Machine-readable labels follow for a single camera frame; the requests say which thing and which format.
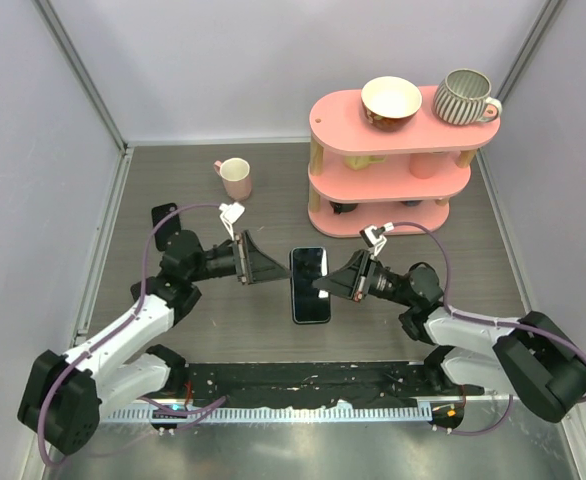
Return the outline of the black phone under arm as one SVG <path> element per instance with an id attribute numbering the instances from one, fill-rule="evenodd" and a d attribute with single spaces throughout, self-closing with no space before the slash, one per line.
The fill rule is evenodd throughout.
<path id="1" fill-rule="evenodd" d="M 149 277 L 145 279 L 145 290 L 142 290 L 142 282 L 134 283 L 129 291 L 134 302 L 137 302 L 142 293 L 145 295 L 153 294 L 155 290 L 155 278 Z"/>

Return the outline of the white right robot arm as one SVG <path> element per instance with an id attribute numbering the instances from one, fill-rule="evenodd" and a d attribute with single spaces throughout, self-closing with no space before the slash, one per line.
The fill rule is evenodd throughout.
<path id="1" fill-rule="evenodd" d="M 369 225 L 360 235 L 365 248 L 334 271 L 316 255 L 290 256 L 294 287 L 361 302 L 375 297 L 405 307 L 399 322 L 414 341 L 433 346 L 425 359 L 424 380 L 438 395 L 470 385 L 517 397 L 548 422 L 562 420 L 586 402 L 586 354 L 545 314 L 530 311 L 521 318 L 466 312 L 448 302 L 449 279 L 441 280 L 425 262 L 404 274 L 382 264 L 379 254 L 389 222 Z"/>

